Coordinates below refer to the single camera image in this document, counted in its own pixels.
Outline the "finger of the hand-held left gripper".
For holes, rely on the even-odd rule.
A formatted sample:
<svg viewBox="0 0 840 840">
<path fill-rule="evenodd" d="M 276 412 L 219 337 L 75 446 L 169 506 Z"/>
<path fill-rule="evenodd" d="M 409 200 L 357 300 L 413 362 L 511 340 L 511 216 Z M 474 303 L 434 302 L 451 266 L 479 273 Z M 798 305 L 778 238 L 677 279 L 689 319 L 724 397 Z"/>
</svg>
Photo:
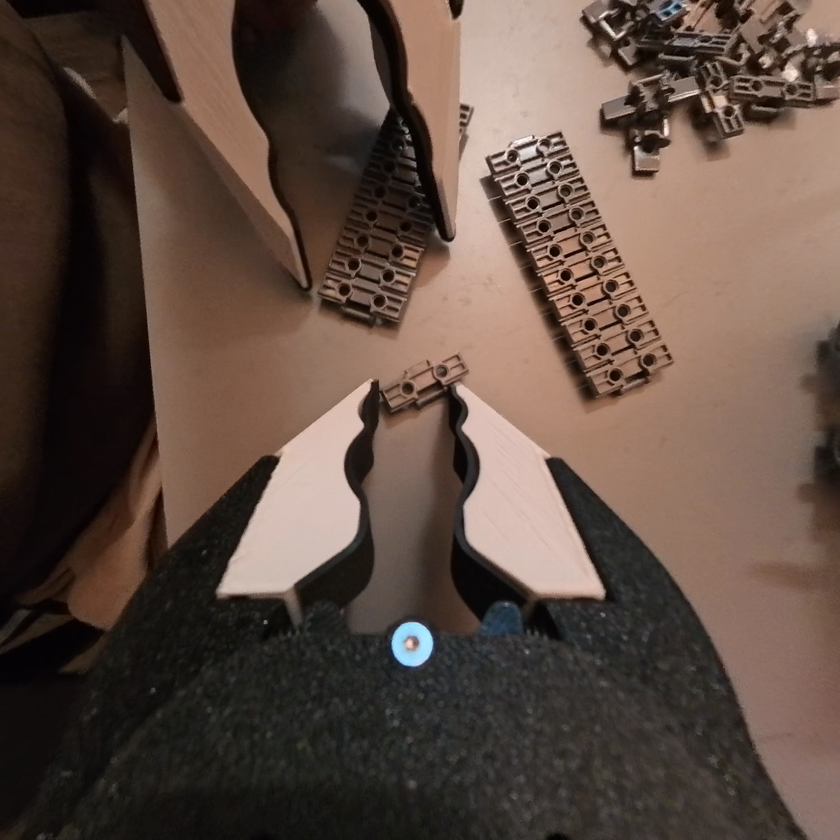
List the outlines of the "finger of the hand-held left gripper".
<svg viewBox="0 0 840 840">
<path fill-rule="evenodd" d="M 271 146 L 240 85 L 235 1 L 145 2 L 181 93 L 176 109 L 209 163 L 299 288 L 312 275 L 295 213 L 278 195 Z"/>
<path fill-rule="evenodd" d="M 413 142 L 438 234 L 455 239 L 459 197 L 461 1 L 360 1 L 390 104 Z"/>
</svg>

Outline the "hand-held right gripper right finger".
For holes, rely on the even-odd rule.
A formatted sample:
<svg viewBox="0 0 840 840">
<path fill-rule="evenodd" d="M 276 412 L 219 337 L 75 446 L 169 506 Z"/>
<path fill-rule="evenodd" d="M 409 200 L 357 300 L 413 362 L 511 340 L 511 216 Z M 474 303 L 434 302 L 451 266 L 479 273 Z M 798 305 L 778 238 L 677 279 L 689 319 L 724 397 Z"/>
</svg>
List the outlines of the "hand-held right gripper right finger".
<svg viewBox="0 0 840 840">
<path fill-rule="evenodd" d="M 549 454 L 464 385 L 451 388 L 449 427 L 461 481 L 450 568 L 462 600 L 604 600 Z"/>
</svg>

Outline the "single grey track link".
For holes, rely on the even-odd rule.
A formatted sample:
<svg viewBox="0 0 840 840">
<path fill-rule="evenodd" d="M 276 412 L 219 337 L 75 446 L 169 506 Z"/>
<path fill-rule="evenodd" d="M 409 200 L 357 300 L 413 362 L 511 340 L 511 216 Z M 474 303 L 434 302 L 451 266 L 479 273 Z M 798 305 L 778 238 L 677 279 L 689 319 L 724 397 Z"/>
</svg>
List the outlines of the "single grey track link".
<svg viewBox="0 0 840 840">
<path fill-rule="evenodd" d="M 404 370 L 387 385 L 381 385 L 381 399 L 390 414 L 409 407 L 421 409 L 445 396 L 453 384 L 461 382 L 469 373 L 462 353 L 453 353 L 442 360 L 421 361 Z"/>
</svg>

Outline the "yellow black brick vehicle model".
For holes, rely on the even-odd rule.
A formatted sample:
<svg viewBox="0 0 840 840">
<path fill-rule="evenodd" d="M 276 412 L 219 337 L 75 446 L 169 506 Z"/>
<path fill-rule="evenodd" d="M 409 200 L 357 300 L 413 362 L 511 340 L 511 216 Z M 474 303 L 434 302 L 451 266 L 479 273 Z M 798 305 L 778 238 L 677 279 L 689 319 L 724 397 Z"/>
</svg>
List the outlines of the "yellow black brick vehicle model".
<svg viewBox="0 0 840 840">
<path fill-rule="evenodd" d="M 839 482 L 839 324 L 816 345 L 816 393 L 823 431 L 815 447 L 815 471 L 834 485 Z"/>
</svg>

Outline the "person's beige trousers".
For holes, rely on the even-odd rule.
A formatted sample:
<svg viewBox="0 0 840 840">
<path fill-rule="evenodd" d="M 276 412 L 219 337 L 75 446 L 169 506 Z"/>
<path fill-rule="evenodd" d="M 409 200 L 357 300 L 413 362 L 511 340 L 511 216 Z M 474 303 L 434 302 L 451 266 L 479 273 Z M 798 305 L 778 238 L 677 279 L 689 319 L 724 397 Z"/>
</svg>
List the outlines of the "person's beige trousers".
<svg viewBox="0 0 840 840">
<path fill-rule="evenodd" d="M 2 685 L 86 674 L 167 550 L 153 417 L 116 489 L 35 588 L 2 618 Z"/>
</svg>

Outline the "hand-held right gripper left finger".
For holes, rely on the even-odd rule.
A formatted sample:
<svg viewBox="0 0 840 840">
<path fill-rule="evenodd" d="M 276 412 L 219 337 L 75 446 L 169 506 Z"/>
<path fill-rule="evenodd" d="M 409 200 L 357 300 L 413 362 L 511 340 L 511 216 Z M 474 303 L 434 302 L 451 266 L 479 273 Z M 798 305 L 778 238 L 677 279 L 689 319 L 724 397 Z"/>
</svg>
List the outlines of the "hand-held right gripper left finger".
<svg viewBox="0 0 840 840">
<path fill-rule="evenodd" d="M 380 418 L 376 380 L 363 381 L 287 442 L 217 585 L 217 599 L 274 600 L 294 626 L 318 602 L 344 609 L 374 567 L 369 502 Z"/>
</svg>

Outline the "short grey track strip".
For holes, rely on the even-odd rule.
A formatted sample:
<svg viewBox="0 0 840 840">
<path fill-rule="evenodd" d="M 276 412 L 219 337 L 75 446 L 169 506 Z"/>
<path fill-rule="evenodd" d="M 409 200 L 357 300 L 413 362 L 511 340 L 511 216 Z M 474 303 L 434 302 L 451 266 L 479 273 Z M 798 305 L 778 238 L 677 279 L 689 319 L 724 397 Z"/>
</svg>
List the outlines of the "short grey track strip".
<svg viewBox="0 0 840 840">
<path fill-rule="evenodd" d="M 400 323 L 433 229 L 411 134 L 390 109 L 318 296 L 347 318 L 374 325 Z"/>
</svg>

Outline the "pile of grey track links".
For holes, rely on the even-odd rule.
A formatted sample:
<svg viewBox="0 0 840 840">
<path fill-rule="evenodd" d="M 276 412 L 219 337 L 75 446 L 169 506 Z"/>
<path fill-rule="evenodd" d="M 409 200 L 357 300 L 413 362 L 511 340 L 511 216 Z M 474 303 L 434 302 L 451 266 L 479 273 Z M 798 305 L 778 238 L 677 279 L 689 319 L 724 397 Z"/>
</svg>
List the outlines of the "pile of grey track links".
<svg viewBox="0 0 840 840">
<path fill-rule="evenodd" d="M 703 141 L 724 144 L 749 123 L 838 100 L 838 37 L 803 24 L 806 1 L 594 1 L 581 10 L 595 44 L 621 68 L 646 70 L 601 105 L 624 131 L 632 173 L 651 177 L 687 106 Z"/>
</svg>

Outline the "assembled grey track strip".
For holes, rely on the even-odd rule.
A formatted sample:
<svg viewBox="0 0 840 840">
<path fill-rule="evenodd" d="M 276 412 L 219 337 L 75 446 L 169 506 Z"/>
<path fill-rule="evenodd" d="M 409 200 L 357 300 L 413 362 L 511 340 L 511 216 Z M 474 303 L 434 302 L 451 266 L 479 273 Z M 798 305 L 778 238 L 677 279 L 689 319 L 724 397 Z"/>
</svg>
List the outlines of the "assembled grey track strip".
<svg viewBox="0 0 840 840">
<path fill-rule="evenodd" d="M 514 140 L 486 165 L 511 245 L 588 392 L 623 395 L 671 366 L 673 355 L 563 134 Z"/>
</svg>

